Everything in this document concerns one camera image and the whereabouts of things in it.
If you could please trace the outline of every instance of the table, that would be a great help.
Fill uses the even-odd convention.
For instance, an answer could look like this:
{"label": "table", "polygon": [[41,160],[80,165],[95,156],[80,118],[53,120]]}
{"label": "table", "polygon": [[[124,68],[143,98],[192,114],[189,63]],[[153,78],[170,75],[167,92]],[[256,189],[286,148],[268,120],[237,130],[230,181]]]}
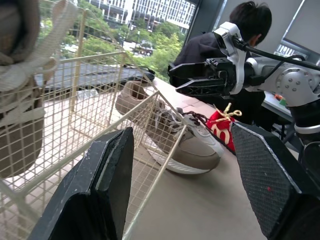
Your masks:
{"label": "table", "polygon": [[277,114],[278,116],[290,122],[294,121],[290,110],[287,109],[285,106],[281,105],[272,93],[265,91],[264,94],[265,99],[262,103],[262,107],[270,110],[271,112]]}

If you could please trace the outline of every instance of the wire mesh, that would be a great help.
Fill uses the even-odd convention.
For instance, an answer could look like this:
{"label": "wire mesh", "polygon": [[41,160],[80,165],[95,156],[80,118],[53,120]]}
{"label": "wire mesh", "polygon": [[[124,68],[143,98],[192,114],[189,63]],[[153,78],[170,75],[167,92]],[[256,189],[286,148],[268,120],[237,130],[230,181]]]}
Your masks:
{"label": "wire mesh", "polygon": [[[39,41],[52,27],[51,3],[40,4]],[[107,41],[114,41],[111,35],[92,27],[93,21],[97,19],[90,11],[79,9],[79,18],[57,50],[61,54],[57,70],[29,79],[34,105],[27,111],[42,106],[45,116],[0,127],[0,239],[26,239],[63,177],[91,142],[133,127],[126,231],[183,134],[183,126],[173,119],[172,106],[138,67],[132,68],[140,73],[134,78],[132,71],[124,70],[124,64],[134,62],[119,45]],[[0,92],[0,101],[23,94],[18,89]]]}

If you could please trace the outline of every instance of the red pouch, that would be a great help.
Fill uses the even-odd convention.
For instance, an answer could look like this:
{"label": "red pouch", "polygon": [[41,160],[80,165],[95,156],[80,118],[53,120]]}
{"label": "red pouch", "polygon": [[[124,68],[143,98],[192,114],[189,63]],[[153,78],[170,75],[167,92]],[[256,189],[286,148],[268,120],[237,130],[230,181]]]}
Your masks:
{"label": "red pouch", "polygon": [[224,146],[226,146],[232,153],[235,153],[235,146],[231,134],[231,123],[235,119],[231,116],[241,116],[242,113],[239,110],[228,113],[231,103],[225,108],[223,112],[217,109],[207,121],[206,125],[213,134],[220,140]]}

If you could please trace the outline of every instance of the shoe sole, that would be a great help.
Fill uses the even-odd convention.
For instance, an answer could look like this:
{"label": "shoe sole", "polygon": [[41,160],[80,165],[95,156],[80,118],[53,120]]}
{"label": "shoe sole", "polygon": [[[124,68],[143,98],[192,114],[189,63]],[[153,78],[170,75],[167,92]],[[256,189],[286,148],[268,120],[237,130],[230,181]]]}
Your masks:
{"label": "shoe sole", "polygon": [[[166,157],[165,153],[163,152],[163,155],[160,155],[158,152],[160,148],[157,146],[157,144],[148,136],[146,136],[145,142],[149,145],[150,148],[153,148],[156,151],[152,151],[150,148],[146,148],[146,150],[149,152],[151,157],[161,166],[165,163]],[[207,172],[210,172],[212,169],[198,169],[191,166],[184,165],[173,158],[171,158],[166,166],[166,168],[172,172],[178,173],[178,174],[187,174],[187,175],[197,175],[197,174],[205,174]]]}

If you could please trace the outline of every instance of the white shoelace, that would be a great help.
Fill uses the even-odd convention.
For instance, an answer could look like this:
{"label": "white shoelace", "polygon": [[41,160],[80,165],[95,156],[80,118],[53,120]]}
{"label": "white shoelace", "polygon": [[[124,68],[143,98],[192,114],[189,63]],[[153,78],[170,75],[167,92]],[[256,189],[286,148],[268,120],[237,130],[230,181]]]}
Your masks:
{"label": "white shoelace", "polygon": [[67,0],[60,0],[53,9],[53,28],[43,41],[32,51],[25,61],[8,66],[0,66],[0,128],[7,125],[26,123],[43,118],[43,107],[33,110],[35,104],[33,86],[30,77],[33,74],[45,74],[58,67],[58,60],[52,54],[60,46],[68,29],[74,24],[78,8]]}

